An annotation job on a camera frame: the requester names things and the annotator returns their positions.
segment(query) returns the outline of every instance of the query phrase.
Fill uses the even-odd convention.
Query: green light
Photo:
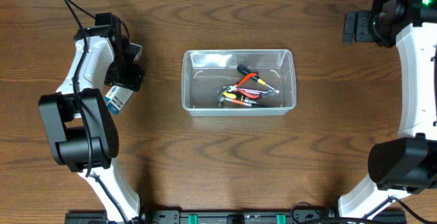
[[[422,4],[429,5],[432,0],[422,0]]]

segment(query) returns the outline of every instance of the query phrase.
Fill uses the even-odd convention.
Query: wooden table
[[[147,202],[333,205],[367,173],[371,147],[396,138],[396,48],[341,40],[345,13],[368,10],[371,0],[73,1],[118,15],[143,46],[143,87],[114,120],[124,173]],[[2,223],[63,223],[69,210],[102,209],[85,181],[52,159],[38,112],[40,96],[70,68],[76,31],[63,0],[0,0]],[[229,48],[291,50],[296,108],[283,117],[191,117],[181,105],[185,51]],[[406,203],[437,219],[437,191]]]

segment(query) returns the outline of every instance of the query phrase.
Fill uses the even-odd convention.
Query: red handle
[[[235,84],[235,86],[240,87],[247,80],[249,80],[250,78],[255,77],[255,76],[257,76],[257,73],[254,73],[254,72],[249,73],[245,77],[243,77],[243,79],[241,79],[241,81],[239,83]]]
[[[250,94],[250,93],[243,91],[241,89],[237,89],[236,91],[241,93],[242,95],[246,96],[247,98],[251,98],[251,99],[261,98],[261,95],[259,95],[259,94]]]

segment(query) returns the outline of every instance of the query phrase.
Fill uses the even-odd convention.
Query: robotic arm
[[[396,45],[401,59],[402,117],[398,138],[375,145],[369,174],[339,198],[339,215],[372,219],[401,199],[436,188],[437,0],[373,0],[372,11],[349,12],[343,41]]]
[[[141,55],[141,46],[132,44],[121,34],[121,20],[111,13],[97,14],[95,26],[74,37],[76,55],[71,69],[55,94],[42,96],[40,114],[55,161],[78,172],[94,189],[107,210],[108,220],[122,222],[139,218],[140,200],[115,158],[119,150],[118,133],[104,103],[103,84],[138,91],[144,71],[133,63]],[[85,41],[88,52],[83,62]],[[79,97],[74,96],[74,73],[78,68]],[[78,102],[82,102],[92,139],[93,165],[88,168],[85,125],[67,128],[65,123],[80,118]]]

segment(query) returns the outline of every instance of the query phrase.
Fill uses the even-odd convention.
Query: transparent bin
[[[266,108],[250,108],[225,101],[218,108],[224,86],[238,83],[244,65],[279,90],[259,101]],[[242,87],[268,91],[266,86],[249,79]],[[189,50],[182,66],[182,106],[192,116],[285,115],[296,106],[296,77],[289,50]]]

